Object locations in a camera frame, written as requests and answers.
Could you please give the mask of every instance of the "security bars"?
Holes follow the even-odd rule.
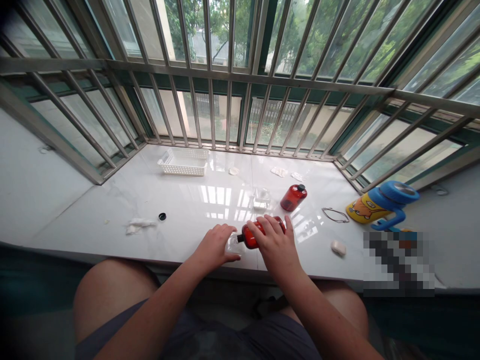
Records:
[[[147,48],[145,45],[144,34],[141,33],[139,27],[139,19],[136,17],[134,8],[132,6],[132,0],[119,0],[124,6],[126,18],[129,21],[131,30],[133,32],[133,37],[138,45],[139,53],[141,55],[141,61],[139,62],[138,58],[135,61],[132,60],[132,57],[128,56],[125,45],[121,39],[120,31],[116,26],[114,21],[114,14],[110,11],[109,7],[106,5],[106,0],[101,0],[96,4],[90,4],[84,0],[66,0],[69,4],[69,8],[74,12],[74,15],[77,19],[85,17],[87,9],[92,11],[91,15],[97,21],[98,26],[103,29],[102,32],[96,29],[88,28],[83,29],[83,32],[87,36],[88,41],[92,44],[92,48],[95,50],[95,53],[99,60],[95,61],[88,59],[85,52],[82,50],[75,34],[70,28],[68,22],[66,21],[64,15],[57,6],[57,0],[43,0],[46,7],[53,15],[53,18],[58,23],[62,32],[68,39],[75,53],[78,55],[79,59],[61,59],[59,52],[55,49],[55,46],[50,42],[48,36],[42,31],[41,27],[37,24],[35,20],[35,15],[31,14],[25,5],[17,5],[15,11],[21,16],[22,20],[28,26],[28,28],[35,35],[36,39],[42,45],[42,47],[47,51],[51,59],[35,59],[35,61],[29,61],[26,55],[14,44],[5,34],[1,36],[1,46],[7,51],[7,53],[12,58],[2,58],[0,65],[2,72],[8,73],[27,73],[34,81],[34,83],[47,95],[47,97],[55,104],[55,106],[65,115],[65,117],[73,124],[73,126],[80,132],[80,134],[88,141],[88,143],[101,155],[105,160],[109,169],[101,173],[100,176],[92,176],[91,171],[86,171],[86,165],[79,161],[78,157],[72,155],[68,151],[64,151],[63,154],[66,156],[80,171],[86,174],[92,181],[97,184],[102,183],[105,179],[111,176],[121,165],[123,165],[132,155],[134,155],[138,150],[145,145],[145,143],[137,144],[138,141],[145,140],[148,143],[152,144],[162,144],[168,146],[178,146],[178,147],[196,147],[202,148],[207,147],[213,150],[219,151],[229,151],[229,152],[240,152],[240,153],[255,153],[259,155],[267,156],[280,156],[280,157],[289,157],[289,158],[298,158],[298,159],[307,159],[307,160],[316,160],[316,161],[328,161],[334,162],[334,164],[339,168],[339,170],[347,177],[350,183],[359,191],[366,192],[371,188],[381,184],[383,181],[389,179],[396,172],[400,171],[407,165],[411,164],[413,161],[417,160],[422,155],[426,154],[428,151],[433,149],[435,146],[440,144],[445,139],[451,138],[453,135],[457,134],[459,131],[463,130],[469,124],[471,125],[475,119],[480,115],[480,106],[472,103],[461,103],[456,100],[459,94],[461,94],[471,83],[477,79],[480,73],[480,65],[476,65],[472,68],[462,79],[456,83],[442,98],[433,97],[422,92],[434,84],[446,71],[458,61],[465,51],[472,46],[479,39],[480,27],[476,27],[473,31],[467,36],[452,52],[441,62],[440,65],[425,79],[421,86],[419,86],[415,92],[408,92],[400,89],[394,88],[394,83],[386,82],[389,77],[397,70],[399,66],[402,65],[402,61],[410,55],[412,49],[415,49],[419,46],[419,41],[421,35],[427,31],[429,26],[433,21],[434,15],[439,14],[440,10],[445,11],[446,1],[442,0],[432,0],[423,12],[423,15],[419,17],[418,21],[415,22],[412,30],[407,34],[404,41],[401,43],[400,47],[394,52],[394,54],[388,59],[386,65],[379,72],[379,75],[376,77],[376,80],[371,84],[366,84],[362,78],[366,73],[367,69],[372,65],[373,60],[379,54],[382,46],[392,34],[398,23],[406,17],[406,11],[409,9],[409,6],[412,5],[413,1],[411,0],[402,0],[400,4],[392,12],[392,16],[389,19],[386,26],[383,28],[382,32],[379,34],[378,38],[375,40],[371,51],[369,52],[366,59],[361,64],[361,67],[356,72],[354,78],[348,82],[344,79],[341,79],[341,74],[356,47],[359,44],[359,41],[365,35],[366,30],[369,28],[369,25],[374,21],[376,14],[380,11],[379,9],[385,5],[384,0],[373,0],[370,2],[366,14],[361,22],[359,22],[358,29],[354,35],[346,53],[343,55],[342,60],[339,62],[338,68],[334,73],[334,76],[330,81],[324,81],[319,79],[319,73],[323,64],[325,63],[331,47],[333,45],[334,39],[339,36],[340,27],[343,23],[349,21],[346,17],[349,7],[354,6],[355,4],[351,3],[350,0],[343,0],[338,3],[335,20],[332,22],[331,29],[329,31],[328,37],[326,39],[325,45],[321,51],[320,57],[316,63],[316,66],[313,70],[313,73],[308,78],[305,76],[298,75],[298,70],[301,65],[302,55],[305,52],[306,46],[309,41],[309,36],[314,30],[314,24],[317,16],[319,16],[319,8],[322,5],[322,2],[326,0],[310,0],[311,1],[311,10],[308,14],[308,18],[305,23],[305,28],[303,35],[301,37],[299,47],[294,59],[291,72],[288,77],[285,77],[281,74],[278,74],[277,65],[279,64],[279,56],[281,52],[281,47],[283,40],[285,38],[286,32],[288,29],[288,20],[289,16],[292,14],[292,0],[283,0],[283,10],[278,14],[279,16],[279,26],[278,33],[276,36],[275,46],[273,54],[271,55],[271,66],[267,75],[262,75],[259,71],[259,59],[261,58],[258,51],[263,47],[267,46],[263,38],[264,29],[266,27],[266,18],[270,15],[265,14],[266,11],[272,6],[273,1],[275,0],[256,0],[254,6],[251,7],[253,13],[251,16],[251,33],[249,44],[249,54],[247,58],[248,67],[246,69],[234,67],[234,59],[236,56],[236,47],[235,47],[235,34],[236,34],[236,16],[237,16],[237,5],[238,3],[235,0],[230,0],[228,2],[228,50],[227,56],[228,61],[226,66],[213,65],[212,64],[212,33],[211,29],[211,6],[217,6],[210,0],[197,0],[202,4],[203,8],[203,34],[205,40],[205,53],[206,53],[206,64],[193,64],[191,61],[191,39],[189,39],[189,27],[190,23],[186,22],[186,2],[185,0],[175,0],[172,3],[176,5],[179,28],[181,35],[181,46],[183,49],[184,61],[171,60],[169,57],[168,44],[166,40],[165,29],[168,28],[168,24],[162,24],[162,19],[160,16],[160,8],[164,9],[165,4],[163,0],[149,0],[150,10],[152,21],[155,26],[156,35],[158,37],[159,45],[161,48],[161,54],[163,59],[151,59],[148,56]],[[461,7],[462,9],[470,7],[474,9],[475,6],[478,6],[479,1],[477,0],[465,0]],[[78,22],[80,26],[86,26],[88,19],[82,19]],[[108,59],[106,57],[106,52],[99,45],[101,42],[99,39],[103,37],[104,41],[108,45],[109,51],[113,54],[114,59]],[[76,80],[72,71],[75,70],[86,70],[88,76],[91,78],[93,85],[100,91],[102,98],[105,100],[109,109],[112,111],[116,121],[118,121],[122,130],[125,132],[128,140],[131,143],[133,151],[128,152],[126,148],[121,144],[115,133],[110,128],[109,124],[102,117],[102,114],[98,111],[94,103],[87,96],[86,92]],[[113,84],[118,99],[125,108],[130,120],[139,134],[139,140],[135,139],[135,134],[131,133],[128,126],[126,125],[124,119],[122,118],[119,109],[114,105],[109,93],[106,91],[104,85],[99,80],[95,69],[104,69],[107,71],[107,77],[110,82]],[[118,149],[118,154],[123,158],[120,161],[115,162],[112,157],[110,157],[103,147],[95,140],[92,134],[82,125],[82,122],[76,117],[76,115],[66,106],[63,102],[62,97],[58,96],[46,83],[43,79],[43,76],[39,73],[42,71],[60,71],[63,76],[66,78],[67,83],[72,87],[72,89],[80,96],[81,100],[85,103],[89,111],[93,114],[96,121],[99,125],[105,130],[109,138],[113,141],[115,146]],[[118,79],[116,72],[126,71],[128,74],[129,81],[132,84],[134,89],[134,95],[136,96],[139,102],[139,108],[135,108],[133,105],[133,100],[131,94],[127,94],[124,90],[126,85],[122,84],[122,81]],[[165,124],[166,135],[160,134],[156,126],[155,119],[153,117],[152,111],[149,108],[149,103],[147,102],[144,94],[142,93],[142,87],[145,86],[145,82],[139,83],[138,76],[136,74],[146,74],[149,81],[148,87],[153,89],[154,99],[158,105],[161,117]],[[166,110],[164,99],[160,93],[157,74],[166,75],[168,78],[168,84],[162,83],[161,86],[163,89],[167,88],[171,91],[173,103],[175,106],[176,113],[178,115],[179,126],[181,130],[181,137],[174,135],[172,122],[176,121],[168,117],[168,112]],[[183,103],[179,99],[179,93],[176,85],[176,77],[186,77],[188,79],[189,93],[191,96],[191,105],[192,105],[192,115],[194,119],[195,133],[196,138],[190,137],[187,133],[186,125],[188,125],[188,120],[185,118],[185,109],[182,107]],[[202,139],[201,136],[201,124],[199,120],[199,108],[197,103],[197,92],[195,89],[194,79],[206,79],[207,80],[207,92],[208,92],[208,105],[209,105],[209,116],[210,116],[210,128],[211,128],[211,139]],[[225,81],[226,82],[226,119],[225,121],[225,141],[218,140],[216,137],[216,118],[215,118],[215,98],[214,96],[218,95],[218,92],[214,89],[214,81]],[[234,94],[234,85],[235,83],[246,83],[245,92],[242,95],[242,112],[240,113],[240,122],[238,125],[238,141],[231,141],[231,130],[232,130],[232,99]],[[246,132],[249,126],[250,121],[250,106],[252,103],[252,93],[253,90],[258,87],[258,85],[266,85],[266,91],[263,96],[263,103],[259,112],[259,120],[254,136],[253,144],[246,143]],[[278,112],[275,114],[274,123],[272,128],[272,133],[268,141],[268,145],[259,144],[260,135],[262,132],[263,125],[267,118],[267,109],[269,99],[273,93],[273,87],[284,87],[284,95],[281,100],[281,105],[279,106]],[[293,91],[296,89],[305,89],[305,93],[301,100],[295,99],[298,107],[293,115],[293,120],[289,124],[288,131],[286,136],[282,139],[282,145],[274,145],[274,137],[276,136],[279,126],[281,124],[282,118],[285,114],[287,104],[290,100]],[[313,112],[312,117],[306,127],[303,130],[301,138],[295,147],[295,149],[289,148],[289,140],[291,139],[294,129],[299,124],[301,117],[303,115],[304,108],[306,104],[311,103],[311,96],[314,91],[324,91],[324,94],[321,99],[314,100],[314,104],[317,105],[316,110]],[[303,147],[307,137],[311,134],[312,128],[319,121],[321,116],[322,109],[326,109],[327,106],[333,103],[330,99],[332,96],[337,93],[341,94],[340,100],[334,101],[334,110],[329,115],[326,120],[323,128],[320,130],[319,134],[316,136],[313,141],[312,146],[309,149]],[[359,102],[356,106],[351,108],[351,114],[347,117],[344,123],[338,128],[336,133],[333,135],[331,140],[328,142],[324,150],[317,149],[319,143],[323,138],[325,138],[327,131],[331,128],[332,124],[338,121],[339,113],[345,108],[349,103],[349,100],[354,96],[360,95]],[[404,101],[389,118],[372,134],[368,139],[357,149],[357,151],[350,156],[348,159],[344,159],[343,155],[347,153],[348,149],[358,140],[362,134],[364,134],[370,125],[376,119],[375,114],[381,114],[385,109],[392,104],[394,100]],[[11,108],[7,106],[5,101],[2,100],[3,107]],[[411,122],[409,126],[400,134],[398,134],[395,139],[393,139],[389,144],[387,144],[381,151],[375,154],[364,166],[360,169],[354,169],[352,163],[362,154],[380,135],[382,135],[394,121],[401,120],[407,116],[411,110],[410,107],[412,104],[418,104],[426,107],[425,112],[418,117],[416,120]],[[408,135],[410,135],[414,130],[423,128],[430,119],[435,116],[438,111],[447,111],[459,115],[459,119],[452,123],[450,126],[445,128],[442,131],[438,131],[437,135],[431,140],[427,141],[425,144],[420,146],[417,150],[413,151],[410,155],[406,156],[398,164],[387,170],[382,176],[374,179],[369,182],[362,176],[362,174],[369,169],[371,166],[376,164],[386,153],[391,151],[396,145],[398,145],[402,140],[404,140]],[[140,121],[140,117],[144,116],[146,124]],[[144,137],[144,134],[148,134],[151,131],[153,137]],[[476,162],[476,158],[472,160],[472,157],[464,156],[466,161],[469,163]]]

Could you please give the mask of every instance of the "red bottle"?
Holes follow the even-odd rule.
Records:
[[[283,231],[283,233],[285,234],[285,231],[287,231],[285,229],[285,225],[284,225],[284,222],[282,221],[282,219],[280,218],[280,216],[274,216],[273,217],[275,220],[278,221],[278,224],[280,225],[281,227],[281,230]],[[257,228],[260,229],[260,231],[263,233],[263,235],[265,235],[265,230],[264,230],[264,227],[262,226],[262,224],[260,224],[258,221],[255,221],[253,223]],[[254,235],[252,234],[252,232],[250,231],[249,227],[247,226],[247,224],[243,225],[241,227],[241,234],[240,235],[237,235],[237,241],[239,243],[241,242],[245,242],[245,246],[248,248],[248,249],[256,249],[259,247],[259,245],[257,244],[257,241],[255,240],[255,237]]]
[[[280,205],[287,211],[293,211],[306,197],[307,190],[305,190],[305,185],[292,185],[280,201]]]

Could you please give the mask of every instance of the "white wall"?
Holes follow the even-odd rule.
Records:
[[[0,241],[23,245],[93,184],[0,109]]]
[[[446,196],[423,191],[398,225],[428,232],[430,263],[448,288],[480,289],[479,180],[480,164],[442,182]]]

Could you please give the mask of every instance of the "white plastic basket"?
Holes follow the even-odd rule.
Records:
[[[166,174],[205,176],[210,150],[171,147],[157,164]]]

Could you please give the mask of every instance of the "blue handle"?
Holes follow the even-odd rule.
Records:
[[[395,210],[396,216],[388,221],[385,221],[384,223],[380,225],[372,225],[371,228],[377,231],[383,231],[385,229],[388,229],[389,227],[392,227],[394,225],[397,225],[398,223],[401,223],[403,220],[405,220],[405,213],[402,209],[396,208]]]

